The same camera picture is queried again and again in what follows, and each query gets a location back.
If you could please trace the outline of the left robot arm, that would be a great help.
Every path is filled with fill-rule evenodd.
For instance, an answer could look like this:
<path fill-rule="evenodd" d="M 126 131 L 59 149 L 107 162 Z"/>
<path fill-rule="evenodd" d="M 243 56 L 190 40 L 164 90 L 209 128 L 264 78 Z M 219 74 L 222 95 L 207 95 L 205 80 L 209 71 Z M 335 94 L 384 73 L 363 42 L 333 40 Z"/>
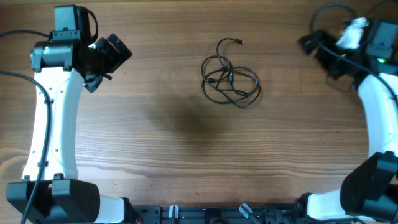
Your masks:
<path fill-rule="evenodd" d="M 22 223 L 140 223 L 125 197 L 102 195 L 78 178 L 76 121 L 83 90 L 94 92 L 132 53 L 111 34 L 99 38 L 92 11 L 74 4 L 55 8 L 55 30 L 30 53 L 36 87 L 34 132 L 20 182 L 6 188 Z"/>

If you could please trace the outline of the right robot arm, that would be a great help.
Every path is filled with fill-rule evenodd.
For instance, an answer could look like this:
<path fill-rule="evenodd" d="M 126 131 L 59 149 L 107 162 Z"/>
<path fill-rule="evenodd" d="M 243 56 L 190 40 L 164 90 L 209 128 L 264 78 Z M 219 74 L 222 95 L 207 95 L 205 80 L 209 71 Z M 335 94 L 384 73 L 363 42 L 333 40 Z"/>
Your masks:
<path fill-rule="evenodd" d="M 321 222 L 357 219 L 397 223 L 397 24 L 359 17 L 340 38 L 310 24 L 299 43 L 334 79 L 353 77 L 366 116 L 368 158 L 345 177 L 341 187 L 308 194 L 305 215 Z"/>

